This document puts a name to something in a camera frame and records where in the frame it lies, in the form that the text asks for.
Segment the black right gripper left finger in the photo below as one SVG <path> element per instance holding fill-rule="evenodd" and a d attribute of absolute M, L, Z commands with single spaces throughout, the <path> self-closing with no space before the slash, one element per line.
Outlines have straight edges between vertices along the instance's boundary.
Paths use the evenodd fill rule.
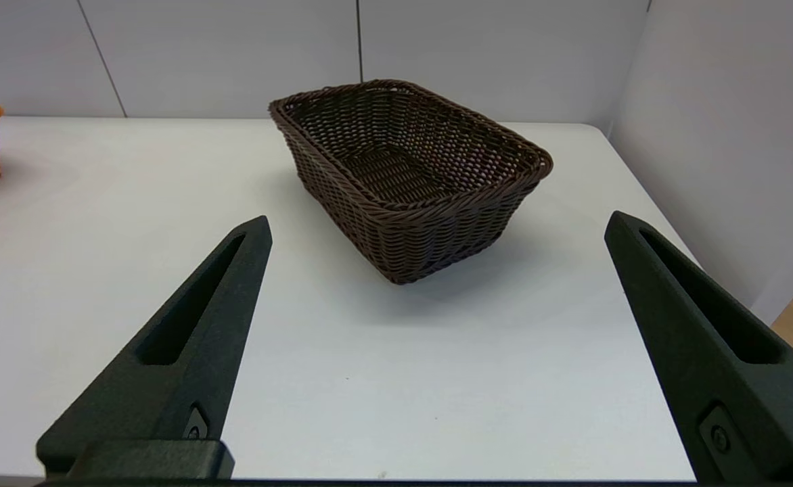
<path fill-rule="evenodd" d="M 37 441 L 49 476 L 229 476 L 221 441 L 272 247 L 226 235 Z"/>

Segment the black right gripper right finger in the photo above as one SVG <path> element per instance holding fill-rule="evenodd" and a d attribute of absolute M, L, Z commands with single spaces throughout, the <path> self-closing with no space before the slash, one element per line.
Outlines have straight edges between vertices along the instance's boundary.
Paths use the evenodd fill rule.
<path fill-rule="evenodd" d="M 700 483 L 793 483 L 793 348 L 647 222 L 604 234 Z"/>

